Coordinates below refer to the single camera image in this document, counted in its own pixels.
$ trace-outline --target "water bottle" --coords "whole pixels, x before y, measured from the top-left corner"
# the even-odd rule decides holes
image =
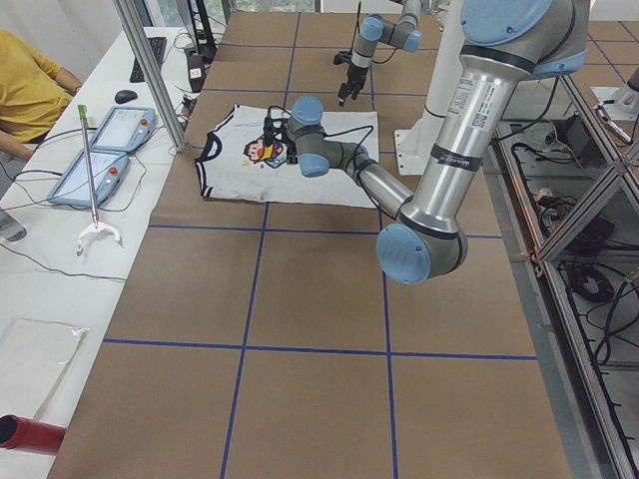
[[[0,210],[0,236],[6,241],[21,240],[27,235],[25,228],[4,210]]]

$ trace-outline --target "blue joint cap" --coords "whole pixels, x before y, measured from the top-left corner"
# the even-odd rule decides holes
[[[430,253],[416,232],[399,223],[377,237],[377,260],[383,272],[403,284],[423,282],[430,276]]]
[[[468,0],[461,7],[461,29],[480,47],[503,45],[533,28],[553,0]]]
[[[328,160],[317,153],[302,153],[298,156],[298,163],[300,164],[302,175],[306,178],[321,177],[328,173],[330,169]]]
[[[383,33],[383,23],[376,15],[368,15],[359,26],[359,35],[369,42],[377,42]]]
[[[291,115],[304,125],[318,125],[323,115],[323,105],[317,97],[305,95],[293,105]]]
[[[577,53],[560,60],[542,63],[537,65],[532,71],[530,80],[541,80],[542,78],[559,77],[561,75],[574,73],[583,66],[585,59],[586,51],[584,50],[581,53]]]
[[[408,35],[408,38],[406,38],[406,41],[403,44],[403,50],[412,53],[417,50],[419,42],[421,42],[421,32],[415,29],[410,32],[410,35]]]

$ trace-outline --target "window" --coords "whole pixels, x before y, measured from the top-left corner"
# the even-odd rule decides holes
[[[222,2],[229,9],[246,12],[314,12],[316,0],[206,0],[207,13],[213,23],[224,28],[225,15]],[[157,26],[180,27],[182,20],[176,9],[175,0],[146,0],[153,24]],[[213,24],[215,31],[222,31]]]

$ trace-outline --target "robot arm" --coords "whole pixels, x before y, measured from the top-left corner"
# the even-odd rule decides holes
[[[428,5],[429,2],[426,0],[405,0],[397,23],[376,14],[368,15],[361,22],[352,52],[340,52],[333,60],[336,65],[348,62],[347,80],[341,84],[337,93],[341,107],[348,96],[355,100],[363,88],[377,43],[381,42],[407,52],[417,49],[421,41],[421,33],[417,30],[419,15]]]
[[[588,7],[588,0],[465,0],[463,73],[414,194],[362,147],[326,141],[319,100],[296,103],[286,134],[303,174],[342,169],[395,217],[376,247],[388,276],[421,282],[462,264],[467,243],[456,215],[497,122],[520,81],[581,67]]]

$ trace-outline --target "reacher grabber tool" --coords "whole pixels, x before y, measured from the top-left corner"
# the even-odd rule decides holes
[[[101,232],[111,233],[115,237],[119,245],[122,245],[122,237],[120,232],[115,228],[105,225],[100,221],[98,214],[98,201],[96,199],[96,189],[93,184],[93,167],[91,165],[91,151],[89,149],[89,134],[87,124],[87,107],[86,105],[78,105],[78,112],[80,113],[80,125],[82,126],[82,141],[84,143],[84,159],[87,164],[87,179],[89,184],[89,196],[91,197],[91,218],[93,222],[88,225],[80,235],[78,236],[78,245],[76,249],[76,255],[81,255],[84,252],[83,239],[89,235],[99,235]]]

